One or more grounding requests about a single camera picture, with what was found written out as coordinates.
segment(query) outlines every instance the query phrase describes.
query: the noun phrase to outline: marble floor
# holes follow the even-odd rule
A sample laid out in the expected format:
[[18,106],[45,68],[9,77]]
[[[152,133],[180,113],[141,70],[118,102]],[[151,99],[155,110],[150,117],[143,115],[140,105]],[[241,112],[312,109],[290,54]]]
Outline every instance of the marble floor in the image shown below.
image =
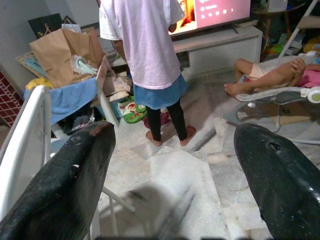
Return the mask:
[[[188,81],[181,104],[187,124],[195,126],[198,132],[186,147],[180,146],[171,123],[162,128],[165,143],[155,147],[145,138],[147,129],[143,122],[120,122],[104,185],[131,203],[136,212],[115,206],[119,236],[190,240],[272,238],[235,155],[236,127],[223,119],[223,114],[238,104],[224,92],[223,83],[233,79],[233,73],[227,72],[206,73]],[[319,118],[314,106],[306,107]],[[240,116],[274,127],[272,118],[259,107],[245,108]],[[288,138],[312,138],[317,127],[316,133],[320,129],[317,121],[293,123],[284,125],[279,133]],[[298,147],[320,166],[319,146]],[[98,208],[102,235],[111,237],[114,234],[109,198],[104,194]]]

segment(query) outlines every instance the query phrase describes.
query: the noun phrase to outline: pink cloth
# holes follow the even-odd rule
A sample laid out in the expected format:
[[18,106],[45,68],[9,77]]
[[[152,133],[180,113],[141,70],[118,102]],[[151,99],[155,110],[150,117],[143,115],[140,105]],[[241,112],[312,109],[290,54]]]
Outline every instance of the pink cloth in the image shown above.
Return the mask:
[[185,13],[177,0],[102,0],[100,36],[122,40],[133,83],[166,89],[181,74],[168,33]]
[[305,70],[299,86],[304,88],[320,86],[320,72]]

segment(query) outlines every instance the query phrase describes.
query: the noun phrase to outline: television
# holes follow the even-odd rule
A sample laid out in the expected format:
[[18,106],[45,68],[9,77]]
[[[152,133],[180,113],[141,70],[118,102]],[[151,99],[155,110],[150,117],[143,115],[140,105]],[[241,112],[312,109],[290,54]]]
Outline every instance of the television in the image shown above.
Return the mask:
[[251,0],[178,0],[185,13],[172,36],[250,17]]

